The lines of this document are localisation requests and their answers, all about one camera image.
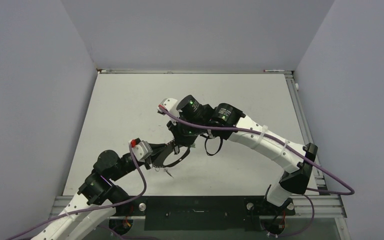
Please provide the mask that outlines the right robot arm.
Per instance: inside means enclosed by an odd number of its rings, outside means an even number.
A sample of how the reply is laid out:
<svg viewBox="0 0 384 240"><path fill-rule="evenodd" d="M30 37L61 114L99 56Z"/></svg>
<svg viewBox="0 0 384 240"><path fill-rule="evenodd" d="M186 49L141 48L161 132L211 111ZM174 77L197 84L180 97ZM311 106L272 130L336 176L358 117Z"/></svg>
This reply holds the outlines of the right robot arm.
<svg viewBox="0 0 384 240"><path fill-rule="evenodd" d="M220 103L211 107L199 103L192 95L182 100L166 98L158 111L170 118L168 127L178 145L190 146L197 136L220 138L246 146L278 164L283 174L268 188L262 201L267 213L277 213L291 195L306 193L317 154L315 145L289 141L233 105Z"/></svg>

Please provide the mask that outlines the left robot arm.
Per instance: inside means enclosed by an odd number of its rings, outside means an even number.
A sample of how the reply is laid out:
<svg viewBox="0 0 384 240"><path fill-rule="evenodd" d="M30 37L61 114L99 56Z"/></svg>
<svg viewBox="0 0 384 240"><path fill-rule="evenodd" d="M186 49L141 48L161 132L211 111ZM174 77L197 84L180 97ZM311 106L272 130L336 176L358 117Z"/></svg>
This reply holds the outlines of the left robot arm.
<svg viewBox="0 0 384 240"><path fill-rule="evenodd" d="M166 158L179 152L173 141L154 144L138 138L131 141L128 153L122 156L113 150L103 151L70 202L58 216L46 221L45 229L33 239L81 240L114 214L130 215L144 211L146 206L141 197L147 190L147 183L140 167L145 166L148 170L152 167L166 168ZM143 189L138 195L130 196L115 181L134 171L138 171Z"/></svg>

